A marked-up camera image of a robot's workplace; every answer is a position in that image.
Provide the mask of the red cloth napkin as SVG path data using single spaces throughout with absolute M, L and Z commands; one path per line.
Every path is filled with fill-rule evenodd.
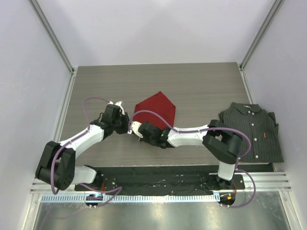
M 135 105 L 134 112 L 140 110 L 148 110 L 160 115 L 170 126 L 174 126 L 176 116 L 176 106 L 162 93 L 158 92 L 153 96 L 143 100 Z M 132 119 L 140 123 L 149 122 L 160 129 L 164 129 L 167 125 L 156 115 L 144 112 L 135 115 Z

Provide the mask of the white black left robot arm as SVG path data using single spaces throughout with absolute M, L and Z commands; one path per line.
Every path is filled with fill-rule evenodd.
M 71 184 L 85 184 L 91 191 L 97 191 L 102 185 L 102 176 L 92 166 L 77 167 L 76 159 L 87 149 L 116 132 L 128 131 L 129 117 L 122 102 L 108 103 L 99 118 L 75 136 L 59 143 L 50 141 L 43 150 L 35 172 L 35 177 L 53 186 L 66 190 Z

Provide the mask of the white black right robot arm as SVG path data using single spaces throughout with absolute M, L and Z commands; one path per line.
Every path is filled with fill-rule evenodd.
M 150 122 L 136 122 L 131 129 L 140 141 L 166 148 L 180 146 L 204 146 L 218 161 L 219 167 L 215 180 L 206 183 L 209 189 L 228 189 L 234 185 L 234 173 L 245 137 L 241 131 L 229 128 L 218 120 L 208 125 L 194 128 L 165 127 L 160 129 Z

